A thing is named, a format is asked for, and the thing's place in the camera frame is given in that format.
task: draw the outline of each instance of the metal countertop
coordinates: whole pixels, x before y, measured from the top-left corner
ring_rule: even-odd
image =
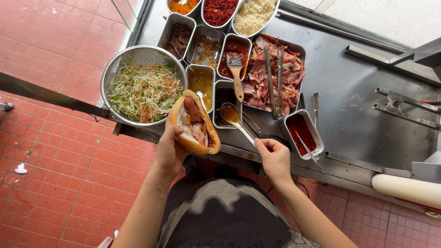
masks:
[[[154,1],[138,45],[156,45],[165,24],[163,16],[169,14],[165,4],[164,1]],[[283,19],[279,15],[262,32],[279,36],[280,39],[298,44],[306,50],[306,74],[302,81],[302,92],[305,95],[306,110],[312,118],[312,95],[319,93],[319,133],[325,151],[386,168],[409,170],[413,161],[422,162],[436,150],[438,132],[375,111],[372,105],[387,102],[386,97],[374,92],[377,87],[417,100],[437,100],[439,89],[345,54],[344,49],[348,45],[355,45],[384,57],[391,58],[396,54]],[[270,112],[248,106],[244,106],[243,110],[263,132],[283,136],[280,129],[280,122],[283,120],[274,121]],[[434,114],[410,105],[406,105],[403,111],[437,121]],[[217,133],[223,144],[257,153],[257,149],[239,130],[223,129],[217,130]],[[291,154],[291,172],[396,201],[373,190],[371,179],[376,172],[324,158],[324,154],[320,155],[319,162],[325,175],[313,171],[317,170],[313,162],[302,160],[295,151]]]

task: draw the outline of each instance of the shredded cabbage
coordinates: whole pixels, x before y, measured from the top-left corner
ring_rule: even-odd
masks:
[[[112,83],[111,107],[140,123],[165,118],[183,91],[176,69],[162,64],[124,66]]]

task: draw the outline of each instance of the wooden brush handle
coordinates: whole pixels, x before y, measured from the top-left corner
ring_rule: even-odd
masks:
[[[240,82],[240,70],[242,67],[228,67],[230,68],[231,73],[233,74],[234,79],[234,93],[236,95],[237,101],[242,104],[243,101],[243,87]]]

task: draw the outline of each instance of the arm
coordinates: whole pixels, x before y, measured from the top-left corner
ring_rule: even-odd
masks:
[[[189,154],[175,142],[175,135],[182,132],[167,120],[156,149],[156,158],[112,248],[156,246],[168,190],[181,170],[182,161]]]
[[[265,173],[279,192],[302,234],[323,248],[357,248],[294,184],[289,149],[273,139],[255,139]]]

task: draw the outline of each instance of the red tile floor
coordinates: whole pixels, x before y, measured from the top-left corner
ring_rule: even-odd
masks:
[[[126,31],[110,0],[0,0],[0,71],[96,104],[104,66]],[[111,121],[95,123],[69,109],[0,96],[15,104],[0,113],[0,247],[96,247],[113,237],[156,145],[113,135]],[[28,172],[19,175],[15,169],[22,162]],[[268,179],[240,173],[288,213]],[[359,247],[441,247],[440,221],[347,189],[293,179]]]

